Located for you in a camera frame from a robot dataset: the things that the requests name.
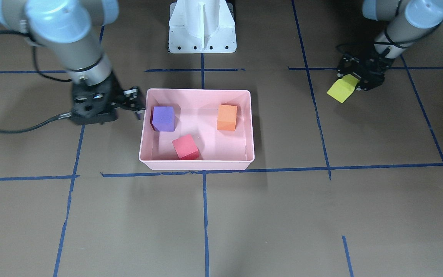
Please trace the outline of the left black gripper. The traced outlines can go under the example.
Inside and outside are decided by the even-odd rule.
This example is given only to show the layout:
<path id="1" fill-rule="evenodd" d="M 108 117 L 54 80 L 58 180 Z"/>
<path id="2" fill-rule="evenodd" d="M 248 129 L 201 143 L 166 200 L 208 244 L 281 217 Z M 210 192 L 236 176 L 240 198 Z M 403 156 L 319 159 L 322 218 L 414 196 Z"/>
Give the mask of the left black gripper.
<path id="1" fill-rule="evenodd" d="M 337 66 L 337 77 L 343 78 L 351 74 L 359 82 L 356 90 L 369 91 L 381 86 L 385 80 L 385 72 L 393 64 L 392 58 L 387 58 L 386 54 L 378 53 L 376 50 L 369 50 L 364 57 L 364 67 L 367 72 L 361 68 L 359 58 L 353 55 L 343 55 Z"/>

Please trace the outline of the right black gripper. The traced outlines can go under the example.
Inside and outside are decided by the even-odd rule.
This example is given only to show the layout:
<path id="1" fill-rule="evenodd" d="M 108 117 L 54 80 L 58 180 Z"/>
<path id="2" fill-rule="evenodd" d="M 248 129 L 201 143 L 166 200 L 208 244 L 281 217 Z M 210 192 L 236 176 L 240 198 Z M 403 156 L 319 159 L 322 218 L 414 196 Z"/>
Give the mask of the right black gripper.
<path id="1" fill-rule="evenodd" d="M 146 110 L 145 97 L 139 87 L 124 90 L 112 71 L 106 79 L 95 85 L 84 80 L 72 84 L 73 110 L 104 110 L 118 102 L 118 107 L 133 112 L 137 120 L 142 120 Z"/>

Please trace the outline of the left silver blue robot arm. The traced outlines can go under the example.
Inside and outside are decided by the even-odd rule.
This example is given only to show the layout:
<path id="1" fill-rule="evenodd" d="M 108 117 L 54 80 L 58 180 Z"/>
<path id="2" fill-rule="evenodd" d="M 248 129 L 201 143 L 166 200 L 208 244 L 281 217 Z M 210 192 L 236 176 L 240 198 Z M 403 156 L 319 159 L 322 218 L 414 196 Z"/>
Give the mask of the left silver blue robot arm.
<path id="1" fill-rule="evenodd" d="M 362 14 L 386 26 L 364 42 L 359 54 L 343 52 L 337 76 L 352 75 L 358 80 L 355 89 L 368 91 L 383 84 L 386 71 L 406 49 L 443 24 L 443 0 L 364 0 Z"/>

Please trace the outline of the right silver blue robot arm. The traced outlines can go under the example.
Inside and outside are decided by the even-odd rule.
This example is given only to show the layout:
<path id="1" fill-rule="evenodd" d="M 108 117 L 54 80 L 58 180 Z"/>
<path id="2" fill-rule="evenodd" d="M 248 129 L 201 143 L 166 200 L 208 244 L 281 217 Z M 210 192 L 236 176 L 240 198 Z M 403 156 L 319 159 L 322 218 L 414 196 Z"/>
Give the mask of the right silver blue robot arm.
<path id="1" fill-rule="evenodd" d="M 124 90 L 93 27 L 118 18 L 116 0 L 0 0 L 0 23 L 30 44 L 50 49 L 72 81 L 76 124 L 114 121 L 116 109 L 140 115 L 139 88 Z"/>

